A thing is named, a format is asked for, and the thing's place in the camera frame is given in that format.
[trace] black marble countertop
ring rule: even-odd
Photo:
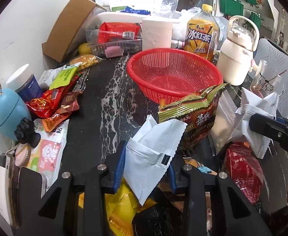
[[[128,59],[129,55],[107,59],[90,68],[86,89],[78,100],[80,110],[70,117],[60,175],[65,171],[74,175],[88,171],[115,152],[121,140],[134,136],[148,114],[157,120],[157,104],[146,98],[126,74]],[[230,87],[228,91],[239,105],[239,88]],[[200,141],[195,150],[191,157],[216,170],[210,137]],[[269,195],[263,189],[261,203],[270,213],[286,205],[288,154],[274,143],[261,164],[269,189]],[[134,217],[134,235],[180,235],[181,212],[158,188],[153,195],[158,204]]]

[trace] glass cup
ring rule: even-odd
[[[281,79],[282,77],[276,70],[268,66],[264,60],[261,60],[259,70],[251,82],[250,91],[258,97],[264,98],[275,91],[275,88],[281,83]],[[283,92],[284,86],[282,85],[281,93],[278,94],[281,95]]]

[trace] blue round object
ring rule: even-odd
[[[14,131],[24,117],[31,120],[30,112],[24,101],[15,91],[3,89],[3,94],[0,95],[0,132],[17,141]]]

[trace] metal screw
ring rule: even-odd
[[[107,168],[107,165],[106,164],[99,164],[98,166],[97,166],[97,169],[98,170],[105,170]]]
[[[227,178],[227,174],[225,172],[220,172],[218,175],[221,179]]]
[[[186,170],[186,171],[192,170],[192,165],[190,165],[190,164],[185,164],[185,165],[183,166],[183,169]]]
[[[70,172],[66,171],[62,173],[62,178],[67,179],[71,176]]]

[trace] gray chair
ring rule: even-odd
[[[254,57],[257,64],[261,59],[265,60],[269,66],[272,66],[277,73],[287,70],[287,72],[282,75],[281,83],[275,87],[275,92],[281,94],[284,87],[284,92],[279,98],[278,110],[284,118],[288,118],[288,55],[273,46],[267,39],[262,38],[258,42],[258,48]],[[253,77],[254,74],[254,71],[249,73],[251,77]]]

